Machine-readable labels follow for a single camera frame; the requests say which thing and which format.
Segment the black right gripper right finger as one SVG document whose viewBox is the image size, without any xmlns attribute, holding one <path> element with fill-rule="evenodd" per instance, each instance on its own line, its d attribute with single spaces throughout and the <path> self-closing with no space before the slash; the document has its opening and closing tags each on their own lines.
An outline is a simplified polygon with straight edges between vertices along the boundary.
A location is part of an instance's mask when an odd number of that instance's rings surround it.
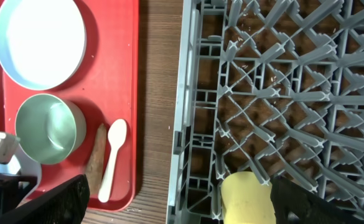
<svg viewBox="0 0 364 224">
<path fill-rule="evenodd" d="M 271 183 L 276 224 L 364 224 L 285 177 L 273 177 Z"/>
</svg>

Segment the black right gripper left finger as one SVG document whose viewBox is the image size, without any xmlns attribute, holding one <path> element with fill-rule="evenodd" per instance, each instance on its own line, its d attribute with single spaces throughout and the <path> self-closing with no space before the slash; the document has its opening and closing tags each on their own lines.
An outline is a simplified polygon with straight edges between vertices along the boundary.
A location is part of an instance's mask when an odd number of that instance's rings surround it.
<svg viewBox="0 0 364 224">
<path fill-rule="evenodd" d="M 0 224 L 81 223 L 90 189 L 85 174 L 79 174 L 17 208 L 0 214 Z"/>
</svg>

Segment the yellow plastic cup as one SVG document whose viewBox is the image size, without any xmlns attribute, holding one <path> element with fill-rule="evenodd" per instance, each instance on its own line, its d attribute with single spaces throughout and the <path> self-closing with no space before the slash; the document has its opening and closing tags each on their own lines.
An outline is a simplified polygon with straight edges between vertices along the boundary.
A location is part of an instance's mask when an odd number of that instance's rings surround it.
<svg viewBox="0 0 364 224">
<path fill-rule="evenodd" d="M 221 186 L 224 224 L 276 224 L 271 189 L 252 172 L 229 175 Z"/>
</svg>

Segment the green bowl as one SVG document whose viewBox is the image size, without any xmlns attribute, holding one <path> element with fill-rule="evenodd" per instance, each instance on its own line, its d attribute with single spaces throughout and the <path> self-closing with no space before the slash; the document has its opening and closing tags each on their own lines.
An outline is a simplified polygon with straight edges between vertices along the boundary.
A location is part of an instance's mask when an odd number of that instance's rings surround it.
<svg viewBox="0 0 364 224">
<path fill-rule="evenodd" d="M 39 93 L 20 105 L 15 132 L 27 156 L 40 164 L 53 165 L 64 161 L 82 145 L 86 120 L 75 103 Z"/>
</svg>

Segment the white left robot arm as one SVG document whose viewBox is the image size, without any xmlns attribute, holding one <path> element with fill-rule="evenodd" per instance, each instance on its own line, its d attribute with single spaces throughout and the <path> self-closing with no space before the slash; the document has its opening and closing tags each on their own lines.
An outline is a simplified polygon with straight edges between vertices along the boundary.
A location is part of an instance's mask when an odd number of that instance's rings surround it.
<svg viewBox="0 0 364 224">
<path fill-rule="evenodd" d="M 0 132 L 0 216 L 15 209 L 41 180 L 41 165 L 21 149 L 20 139 Z"/>
</svg>

